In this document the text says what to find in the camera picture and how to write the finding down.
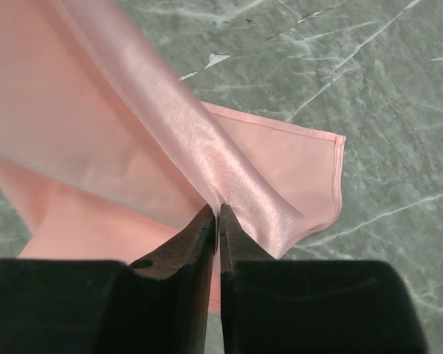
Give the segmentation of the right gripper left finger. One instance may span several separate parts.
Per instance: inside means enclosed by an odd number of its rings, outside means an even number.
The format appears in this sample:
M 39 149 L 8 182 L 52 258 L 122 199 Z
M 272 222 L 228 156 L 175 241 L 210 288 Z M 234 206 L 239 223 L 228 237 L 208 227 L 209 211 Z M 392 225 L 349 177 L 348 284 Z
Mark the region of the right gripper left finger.
M 215 217 L 131 264 L 0 259 L 0 353 L 203 353 Z

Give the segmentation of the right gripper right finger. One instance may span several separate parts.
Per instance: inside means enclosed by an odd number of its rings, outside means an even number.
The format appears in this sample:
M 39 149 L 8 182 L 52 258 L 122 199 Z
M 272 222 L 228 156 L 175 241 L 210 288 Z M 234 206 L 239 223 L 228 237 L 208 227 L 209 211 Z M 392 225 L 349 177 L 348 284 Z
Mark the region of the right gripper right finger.
M 276 260 L 219 215 L 226 353 L 426 353 L 402 278 L 377 260 Z

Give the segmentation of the pink satin napkin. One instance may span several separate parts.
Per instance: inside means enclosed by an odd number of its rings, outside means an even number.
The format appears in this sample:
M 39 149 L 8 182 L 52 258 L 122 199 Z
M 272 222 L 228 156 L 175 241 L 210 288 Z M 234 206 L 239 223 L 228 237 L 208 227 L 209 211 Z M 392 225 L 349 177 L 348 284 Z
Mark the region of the pink satin napkin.
M 0 1 L 0 189 L 23 258 L 131 263 L 222 204 L 280 257 L 340 214 L 344 145 L 199 101 L 110 1 Z

